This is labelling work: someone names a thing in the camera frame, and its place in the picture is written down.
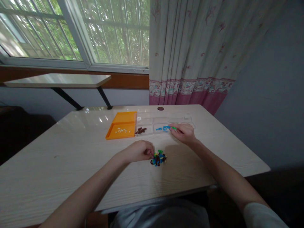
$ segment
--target window sill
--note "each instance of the window sill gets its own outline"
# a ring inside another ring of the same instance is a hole
[[[70,73],[70,74],[106,74],[111,75],[112,79],[102,85],[103,88],[119,89],[149,89],[148,74],[127,74],[127,73],[109,73],[82,70],[60,70],[60,69],[36,69],[21,67],[0,67],[0,86],[3,82],[28,78],[32,76],[48,73]]]

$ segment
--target forearm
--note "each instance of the forearm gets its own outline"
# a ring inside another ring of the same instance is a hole
[[[258,192],[241,174],[212,153],[199,140],[192,143],[190,148],[202,159],[211,175],[234,200],[241,212],[250,202],[258,202],[268,206]]]
[[[121,153],[114,155],[97,173],[69,196],[40,227],[79,227],[110,182],[127,165]]]

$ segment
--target white desk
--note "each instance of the white desk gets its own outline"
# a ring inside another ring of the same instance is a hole
[[[130,164],[115,180],[96,210],[115,211],[130,204],[207,188],[216,182],[198,156],[170,133],[109,140],[106,133],[117,112],[162,112],[158,106],[124,106],[73,111],[0,166],[0,227],[43,222],[73,191],[114,154],[132,142],[151,141],[168,156],[160,167]],[[270,168],[200,105],[163,106],[189,113],[195,135],[241,175]]]
[[[101,87],[110,79],[110,75],[51,73],[33,76],[30,78],[7,81],[4,84],[8,87],[51,88],[67,102],[73,105],[76,110],[83,109],[83,106],[80,106],[61,88],[97,88],[101,97],[108,106],[108,109],[111,109],[112,106],[110,105]]]

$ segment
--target orange tray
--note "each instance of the orange tray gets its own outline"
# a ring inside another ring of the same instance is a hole
[[[137,112],[118,112],[111,123],[106,140],[131,138],[135,134]]]

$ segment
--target curtain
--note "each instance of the curtain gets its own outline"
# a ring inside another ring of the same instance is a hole
[[[150,105],[215,114],[286,0],[151,0]]]

